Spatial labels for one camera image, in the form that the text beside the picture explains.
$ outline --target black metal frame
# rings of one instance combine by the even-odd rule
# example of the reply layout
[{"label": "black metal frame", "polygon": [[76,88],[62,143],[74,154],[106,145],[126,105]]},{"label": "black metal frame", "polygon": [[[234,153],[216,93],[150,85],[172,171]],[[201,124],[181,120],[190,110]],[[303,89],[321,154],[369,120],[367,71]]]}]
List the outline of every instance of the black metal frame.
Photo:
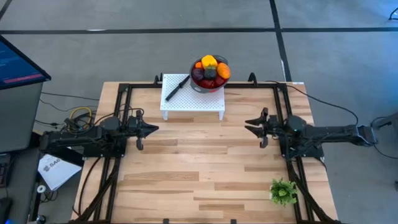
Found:
[{"label": "black metal frame", "polygon": [[[124,103],[124,109],[123,109],[124,113],[123,113],[123,117],[122,117],[122,124],[125,124],[127,122],[127,112],[129,109],[129,105],[131,104],[132,90],[135,88],[162,88],[162,84],[160,83],[160,82],[162,82],[162,80],[163,80],[163,74],[160,74],[160,78],[157,75],[155,76],[154,83],[140,83],[140,84],[122,83],[122,84],[119,84],[118,95],[116,98],[116,104],[115,104],[115,108],[114,108],[114,113],[115,113],[114,115],[117,116],[119,108],[122,105],[121,104],[122,95],[124,92],[126,92],[127,96],[126,96],[126,100]],[[258,83],[255,74],[251,73],[249,76],[249,79],[248,79],[248,83],[227,83],[225,85],[225,88],[271,88],[274,92],[275,106],[277,108],[277,117],[278,117],[278,121],[281,125],[283,124],[284,117],[282,114],[282,106],[280,103],[279,93],[282,92],[284,101],[285,101],[286,112],[287,112],[287,114],[292,114],[292,108],[290,106],[289,94],[287,91],[286,83]],[[285,155],[286,153],[289,153],[285,150],[284,139],[280,138],[279,142],[280,142],[281,154]],[[111,217],[112,217],[120,161],[121,161],[121,158],[115,159],[114,168],[113,168],[114,170],[112,171],[112,174],[115,176],[111,180],[112,183],[111,183],[111,189],[110,189],[110,194],[109,194],[109,199],[108,199],[108,207],[106,209],[105,220],[108,222],[110,222]],[[107,184],[109,185],[109,178],[107,179],[108,170],[109,170],[109,162],[110,162],[110,159],[106,158],[104,161],[103,171],[102,171],[102,175],[101,175],[101,181],[99,183],[99,189],[101,190],[99,192],[99,195],[102,195],[102,196],[108,189],[108,188],[104,188],[104,186],[106,186]],[[298,175],[294,171],[292,161],[286,161],[286,166],[287,166],[287,172],[289,174],[290,181],[296,182],[297,187],[303,193],[304,201],[305,201],[305,209],[307,212],[308,220],[302,219],[302,214],[301,214],[298,198],[297,198],[297,203],[295,203],[293,205],[297,223],[298,224],[336,223],[336,221],[332,220],[330,217],[328,217],[325,214],[325,212],[318,206],[316,201],[313,199],[313,197],[308,192],[307,180],[305,177],[304,166],[303,166],[301,157],[297,158]],[[320,222],[315,221],[313,211],[319,217]],[[96,209],[94,211],[94,217],[93,217],[94,222],[95,221],[102,222],[102,220],[99,220],[100,212],[101,212],[101,202],[99,202],[99,205],[96,207]],[[164,223],[168,223],[168,222],[169,222],[169,219],[165,218]],[[231,223],[236,223],[236,222],[237,222],[237,220],[231,220]]]}]

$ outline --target monitor screen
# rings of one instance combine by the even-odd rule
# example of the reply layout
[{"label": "monitor screen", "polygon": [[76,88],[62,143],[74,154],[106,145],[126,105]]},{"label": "monitor screen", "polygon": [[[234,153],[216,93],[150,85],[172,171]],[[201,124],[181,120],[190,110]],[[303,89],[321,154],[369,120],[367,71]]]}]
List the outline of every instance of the monitor screen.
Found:
[{"label": "monitor screen", "polygon": [[45,71],[0,39],[0,90],[31,83],[44,82],[49,77]]}]

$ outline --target wooden table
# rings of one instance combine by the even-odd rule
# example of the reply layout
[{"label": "wooden table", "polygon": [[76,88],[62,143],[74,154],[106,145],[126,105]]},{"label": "wooden table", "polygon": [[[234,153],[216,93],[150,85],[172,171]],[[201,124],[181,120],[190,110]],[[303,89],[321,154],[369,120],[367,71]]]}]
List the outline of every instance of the wooden table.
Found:
[{"label": "wooden table", "polygon": [[[104,83],[96,119],[113,112],[118,85]],[[294,86],[305,91],[304,85]],[[288,180],[279,143],[269,138],[269,145],[261,149],[260,140],[244,128],[244,121],[257,118],[263,107],[276,114],[271,89],[225,88],[223,121],[215,112],[170,112],[170,119],[164,121],[160,94],[160,88],[133,89],[131,106],[144,108],[144,121],[158,125],[159,130],[144,140],[143,151],[136,149],[135,138],[129,139],[121,160],[113,223],[161,223],[164,218],[171,223],[229,223],[231,219],[238,223],[295,223],[293,206],[284,208],[269,198],[272,179]],[[289,96],[293,114],[313,123],[307,97],[292,88]],[[85,162],[75,208],[95,160]],[[324,166],[312,158],[303,158],[303,162],[311,194],[329,216],[337,218]],[[98,191],[102,168],[103,159],[88,179],[83,208]],[[101,217],[108,196],[104,198]]]}]

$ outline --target small green plant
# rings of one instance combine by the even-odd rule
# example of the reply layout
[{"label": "small green plant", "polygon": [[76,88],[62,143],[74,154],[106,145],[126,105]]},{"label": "small green plant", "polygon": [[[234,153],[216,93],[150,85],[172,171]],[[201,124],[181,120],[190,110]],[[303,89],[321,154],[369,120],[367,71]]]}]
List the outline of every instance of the small green plant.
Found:
[{"label": "small green plant", "polygon": [[272,180],[272,187],[271,187],[271,200],[275,204],[281,204],[284,207],[288,203],[296,203],[297,200],[295,198],[295,194],[297,190],[294,188],[295,182],[284,182],[283,178],[278,180]]}]

